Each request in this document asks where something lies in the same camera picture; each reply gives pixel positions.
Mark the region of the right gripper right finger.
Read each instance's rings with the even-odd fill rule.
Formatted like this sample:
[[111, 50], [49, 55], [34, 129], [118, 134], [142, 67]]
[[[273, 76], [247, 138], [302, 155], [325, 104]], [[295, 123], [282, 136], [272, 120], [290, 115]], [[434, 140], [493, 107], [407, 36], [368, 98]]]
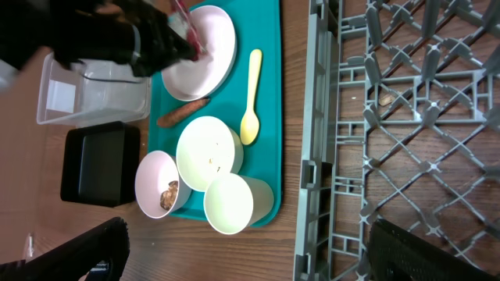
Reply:
[[375, 280], [498, 281], [385, 219], [371, 227], [367, 257]]

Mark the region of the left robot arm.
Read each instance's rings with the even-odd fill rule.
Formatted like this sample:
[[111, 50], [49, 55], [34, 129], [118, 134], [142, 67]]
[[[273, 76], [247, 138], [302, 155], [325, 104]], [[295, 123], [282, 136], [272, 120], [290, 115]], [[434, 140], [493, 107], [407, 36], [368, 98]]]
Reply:
[[147, 77], [198, 51], [142, 0], [1, 0], [1, 60], [21, 70], [41, 47], [64, 68], [85, 59], [129, 65]]

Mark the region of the red snack wrapper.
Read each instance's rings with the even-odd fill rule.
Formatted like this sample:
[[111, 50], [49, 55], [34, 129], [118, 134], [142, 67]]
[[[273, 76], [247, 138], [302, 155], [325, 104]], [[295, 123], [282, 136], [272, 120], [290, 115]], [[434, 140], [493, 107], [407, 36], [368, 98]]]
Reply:
[[207, 51], [190, 12], [182, 0], [169, 0], [169, 3], [171, 8], [169, 27], [195, 50], [191, 61], [199, 60]]

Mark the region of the white bowl with rice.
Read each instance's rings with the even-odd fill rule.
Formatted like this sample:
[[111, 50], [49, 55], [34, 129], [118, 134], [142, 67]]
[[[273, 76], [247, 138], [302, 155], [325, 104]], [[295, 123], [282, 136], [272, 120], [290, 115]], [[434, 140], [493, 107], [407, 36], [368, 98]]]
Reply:
[[176, 161], [182, 180], [198, 192], [220, 174], [238, 173], [244, 150], [240, 137], [214, 116], [193, 119], [177, 142]]

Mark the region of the brown food scrap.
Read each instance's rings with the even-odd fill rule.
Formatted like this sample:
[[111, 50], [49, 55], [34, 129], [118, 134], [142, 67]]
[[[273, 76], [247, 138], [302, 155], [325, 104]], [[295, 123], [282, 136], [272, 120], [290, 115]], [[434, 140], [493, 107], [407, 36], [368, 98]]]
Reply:
[[160, 206], [169, 211], [175, 204], [179, 190], [179, 182], [174, 180], [169, 183], [167, 190], [163, 191], [160, 197]]

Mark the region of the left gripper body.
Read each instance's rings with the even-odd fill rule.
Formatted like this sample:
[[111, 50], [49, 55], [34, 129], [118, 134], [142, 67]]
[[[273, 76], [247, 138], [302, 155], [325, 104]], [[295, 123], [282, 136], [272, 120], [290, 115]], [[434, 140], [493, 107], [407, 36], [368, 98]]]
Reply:
[[191, 60], [195, 50], [169, 27], [169, 15], [141, 0], [114, 0], [132, 24], [134, 44], [130, 67], [135, 77], [147, 77], [182, 60]]

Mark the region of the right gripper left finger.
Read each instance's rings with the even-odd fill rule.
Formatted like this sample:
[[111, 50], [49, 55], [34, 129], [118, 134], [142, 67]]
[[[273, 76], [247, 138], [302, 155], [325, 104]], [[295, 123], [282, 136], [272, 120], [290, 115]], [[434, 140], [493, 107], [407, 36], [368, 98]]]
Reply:
[[112, 218], [31, 260], [1, 265], [2, 280], [119, 280], [130, 254], [126, 222]]

